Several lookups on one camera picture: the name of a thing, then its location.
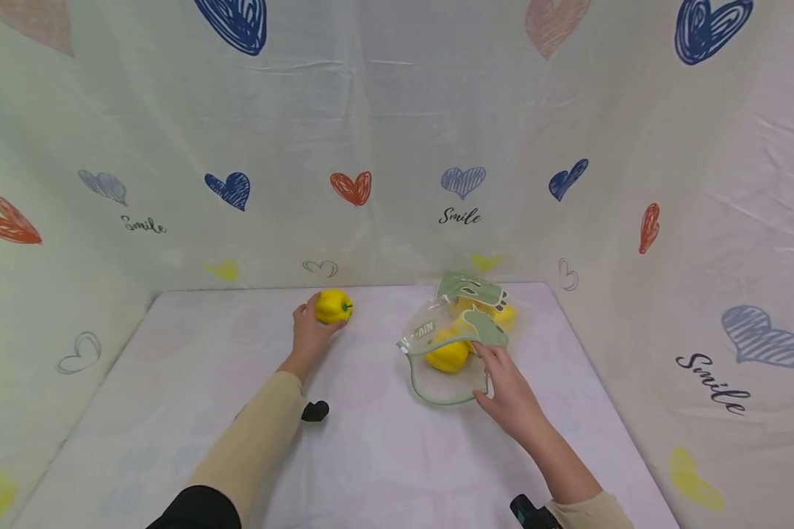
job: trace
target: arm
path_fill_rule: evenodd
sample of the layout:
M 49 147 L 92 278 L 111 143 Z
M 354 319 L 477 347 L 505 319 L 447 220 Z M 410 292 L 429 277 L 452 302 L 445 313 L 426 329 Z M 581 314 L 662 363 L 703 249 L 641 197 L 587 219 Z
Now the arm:
M 547 508 L 562 526 L 631 528 L 618 501 L 603 492 L 585 463 L 544 416 L 509 353 L 502 347 L 476 343 L 474 349 L 485 362 L 494 389 L 493 397 L 475 391 L 476 402 L 535 461 L 553 497 Z
M 315 321 L 319 295 L 293 312 L 291 354 L 219 436 L 186 489 L 151 528 L 247 527 L 265 479 L 282 460 L 300 425 L 307 404 L 303 383 L 329 337 L 346 324 L 342 320 L 323 327 Z

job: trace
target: light blue heart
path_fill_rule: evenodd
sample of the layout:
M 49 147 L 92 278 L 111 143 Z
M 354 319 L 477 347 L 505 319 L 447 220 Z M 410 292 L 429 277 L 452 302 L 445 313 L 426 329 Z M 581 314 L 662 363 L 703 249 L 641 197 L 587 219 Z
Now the light blue heart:
M 79 174 L 79 179 L 82 180 L 82 183 L 97 195 L 103 195 L 124 206 L 127 205 L 127 188 L 123 182 L 120 182 L 112 174 L 95 174 L 85 170 L 77 171 L 77 174 Z
M 485 180 L 485 168 L 474 167 L 467 171 L 462 171 L 458 167 L 447 169 L 441 175 L 441 187 L 457 194 L 459 198 L 465 200 L 465 196 L 475 190 Z
M 720 318 L 737 347 L 737 362 L 754 361 L 794 368 L 794 333 L 773 328 L 770 316 L 757 306 L 733 306 Z

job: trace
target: red heart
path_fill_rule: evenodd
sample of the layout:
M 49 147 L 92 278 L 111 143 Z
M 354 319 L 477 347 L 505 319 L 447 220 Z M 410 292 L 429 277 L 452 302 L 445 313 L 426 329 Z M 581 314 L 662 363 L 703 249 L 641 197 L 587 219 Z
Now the red heart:
M 8 200 L 0 196 L 0 238 L 22 245 L 39 245 L 41 236 Z
M 590 5 L 591 0 L 561 0 L 556 7 L 553 0 L 532 0 L 526 9 L 526 34 L 549 60 L 553 51 L 579 25 Z
M 647 249 L 659 234 L 659 204 L 650 204 L 641 219 L 641 245 L 638 253 L 647 253 Z
M 342 199 L 356 206 L 364 206 L 371 196 L 370 171 L 359 173 L 356 183 L 347 178 L 346 174 L 335 173 L 329 177 L 329 183 L 332 185 L 332 189 L 341 195 Z
M 74 56 L 65 0 L 0 0 L 0 19 L 15 32 Z

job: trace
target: left hand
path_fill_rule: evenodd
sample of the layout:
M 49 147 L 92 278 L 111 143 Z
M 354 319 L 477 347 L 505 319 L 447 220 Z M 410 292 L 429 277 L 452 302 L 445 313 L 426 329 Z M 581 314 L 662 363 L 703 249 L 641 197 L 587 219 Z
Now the left hand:
M 321 325 L 315 319 L 315 303 L 320 296 L 320 292 L 315 293 L 293 312 L 292 355 L 300 355 L 312 360 L 318 358 L 326 350 L 329 337 L 347 325 L 346 320 Z

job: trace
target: plastic bag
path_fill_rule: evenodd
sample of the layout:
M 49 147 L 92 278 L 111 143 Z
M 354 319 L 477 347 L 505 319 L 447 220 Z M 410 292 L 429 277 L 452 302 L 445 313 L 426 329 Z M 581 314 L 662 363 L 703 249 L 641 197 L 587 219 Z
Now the plastic bag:
M 524 313 L 509 292 L 474 274 L 447 272 L 397 346 L 409 360 L 412 388 L 429 404 L 451 406 L 488 392 L 485 365 L 471 341 L 509 347 Z

